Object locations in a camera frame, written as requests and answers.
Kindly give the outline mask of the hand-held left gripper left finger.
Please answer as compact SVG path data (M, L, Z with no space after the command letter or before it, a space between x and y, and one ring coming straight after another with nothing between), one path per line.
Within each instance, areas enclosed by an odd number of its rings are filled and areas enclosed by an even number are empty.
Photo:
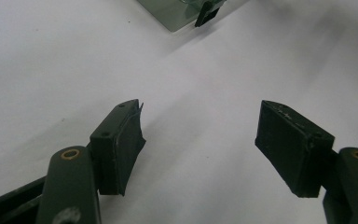
M145 145L142 107L138 99L115 106L89 138L101 195L125 195L132 168Z

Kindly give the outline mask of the grey-green machine base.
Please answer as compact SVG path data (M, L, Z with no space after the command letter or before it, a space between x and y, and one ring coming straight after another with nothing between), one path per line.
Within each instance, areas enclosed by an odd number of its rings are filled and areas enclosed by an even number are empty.
M137 0L170 32L191 22L201 27L213 19L227 0Z

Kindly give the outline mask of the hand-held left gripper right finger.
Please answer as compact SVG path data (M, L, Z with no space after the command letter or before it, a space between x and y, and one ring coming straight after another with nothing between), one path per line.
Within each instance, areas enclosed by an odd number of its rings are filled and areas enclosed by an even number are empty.
M316 198L335 137L293 108L261 102L255 145L289 189L300 198Z

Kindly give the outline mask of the white table board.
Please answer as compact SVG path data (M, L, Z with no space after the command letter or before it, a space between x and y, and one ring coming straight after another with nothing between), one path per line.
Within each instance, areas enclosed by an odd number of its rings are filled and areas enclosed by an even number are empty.
M146 143L103 224L326 224L255 136L270 100L358 146L358 0L227 0L177 32L137 0L0 0L0 195L131 99Z

